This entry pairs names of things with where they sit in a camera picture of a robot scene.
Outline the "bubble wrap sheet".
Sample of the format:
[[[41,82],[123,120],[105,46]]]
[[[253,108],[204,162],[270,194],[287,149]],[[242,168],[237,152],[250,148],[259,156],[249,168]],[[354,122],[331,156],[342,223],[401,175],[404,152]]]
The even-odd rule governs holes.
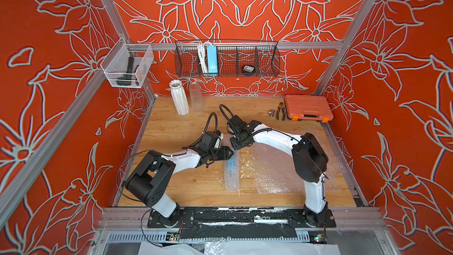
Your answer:
[[[251,178],[259,194],[304,193],[290,155],[264,144],[242,149],[241,178]]]

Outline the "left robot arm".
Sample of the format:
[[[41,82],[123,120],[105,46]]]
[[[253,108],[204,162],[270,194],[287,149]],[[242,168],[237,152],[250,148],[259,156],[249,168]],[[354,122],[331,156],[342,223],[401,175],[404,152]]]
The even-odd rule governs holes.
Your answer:
[[[125,189],[157,212],[165,225],[179,221],[180,206],[166,194],[172,176],[178,172],[229,160],[234,151],[222,145],[223,134],[206,132],[200,140],[175,154],[149,151],[125,181]]]

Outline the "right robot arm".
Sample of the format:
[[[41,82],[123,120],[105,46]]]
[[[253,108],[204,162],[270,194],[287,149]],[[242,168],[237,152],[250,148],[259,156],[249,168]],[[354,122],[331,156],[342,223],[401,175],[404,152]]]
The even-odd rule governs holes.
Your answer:
[[[237,115],[227,118],[231,130],[231,144],[235,150],[251,146],[254,143],[265,144],[278,149],[293,158],[297,175],[304,181],[304,215],[310,227],[323,227],[329,210],[325,197],[324,180],[327,178],[329,158],[311,133],[294,135],[270,128],[252,120],[244,122]]]

